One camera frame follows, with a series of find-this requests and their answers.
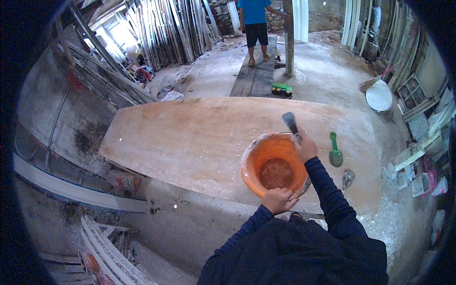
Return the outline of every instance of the broom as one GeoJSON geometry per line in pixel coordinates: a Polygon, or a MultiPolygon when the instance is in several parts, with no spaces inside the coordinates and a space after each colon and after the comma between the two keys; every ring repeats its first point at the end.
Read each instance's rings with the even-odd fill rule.
{"type": "Polygon", "coordinates": [[[364,81],[363,83],[359,84],[359,90],[363,93],[366,93],[366,91],[374,85],[380,78],[382,78],[383,75],[387,74],[390,72],[395,66],[399,65],[400,62],[394,64],[392,67],[388,68],[382,75],[378,75],[372,79],[369,79],[368,81],[364,81]]]}

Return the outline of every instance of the man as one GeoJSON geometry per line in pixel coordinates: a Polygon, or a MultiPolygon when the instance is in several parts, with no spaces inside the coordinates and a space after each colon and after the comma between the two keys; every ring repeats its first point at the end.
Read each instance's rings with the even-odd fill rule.
{"type": "Polygon", "coordinates": [[[320,199],[328,231],[290,210],[296,194],[269,190],[260,207],[204,265],[198,284],[387,284],[386,246],[369,238],[336,188],[315,142],[298,127],[296,152],[320,199]]]}
{"type": "Polygon", "coordinates": [[[270,0],[239,0],[238,2],[238,7],[241,8],[241,25],[239,26],[239,30],[242,31],[245,27],[247,48],[250,56],[249,65],[255,65],[254,46],[257,39],[261,44],[263,61],[268,61],[271,58],[271,55],[266,53],[268,47],[268,27],[266,25],[264,8],[273,14],[282,16],[287,23],[291,20],[288,15],[272,9],[270,5],[270,0]]]}

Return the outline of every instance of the orange bucket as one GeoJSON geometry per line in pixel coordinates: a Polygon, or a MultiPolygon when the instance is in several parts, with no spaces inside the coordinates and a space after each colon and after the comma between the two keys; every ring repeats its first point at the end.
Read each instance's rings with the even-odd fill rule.
{"type": "Polygon", "coordinates": [[[298,196],[308,177],[296,153],[291,133],[268,133],[254,140],[244,152],[241,175],[247,187],[259,197],[274,188],[288,188],[298,196]]]}

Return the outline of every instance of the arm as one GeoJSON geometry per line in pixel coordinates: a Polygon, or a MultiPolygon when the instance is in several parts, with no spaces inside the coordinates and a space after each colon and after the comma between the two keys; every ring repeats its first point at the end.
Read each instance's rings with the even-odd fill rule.
{"type": "Polygon", "coordinates": [[[240,31],[242,31],[244,29],[244,8],[241,8],[240,11],[241,11],[241,19],[240,19],[241,25],[239,26],[238,29],[240,31]]]}
{"type": "Polygon", "coordinates": [[[299,201],[297,194],[286,188],[275,188],[269,190],[261,200],[258,210],[251,216],[228,241],[220,248],[215,250],[212,257],[221,255],[232,249],[243,237],[256,232],[262,225],[269,222],[275,215],[290,210],[299,201]]]}
{"type": "Polygon", "coordinates": [[[241,229],[228,239],[220,248],[215,250],[215,256],[228,252],[243,237],[256,232],[262,225],[274,218],[274,215],[263,205],[258,207],[255,214],[251,216],[242,226],[241,229]]]}
{"type": "Polygon", "coordinates": [[[315,191],[320,199],[320,206],[325,214],[328,232],[336,238],[347,236],[367,237],[362,224],[356,219],[355,210],[348,204],[342,192],[337,189],[321,164],[315,142],[298,127],[302,143],[294,141],[296,152],[304,162],[315,191]]]}
{"type": "Polygon", "coordinates": [[[279,15],[279,16],[283,17],[284,19],[288,19],[290,17],[290,15],[277,11],[276,9],[272,8],[270,5],[266,6],[266,10],[268,10],[269,13],[279,15]]]}

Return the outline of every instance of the blue t-shirt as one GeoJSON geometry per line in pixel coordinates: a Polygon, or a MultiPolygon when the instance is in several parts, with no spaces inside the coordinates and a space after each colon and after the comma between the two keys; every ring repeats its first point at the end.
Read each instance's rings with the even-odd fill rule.
{"type": "Polygon", "coordinates": [[[239,0],[238,7],[244,8],[244,24],[266,23],[264,8],[271,5],[271,0],[239,0]]]}

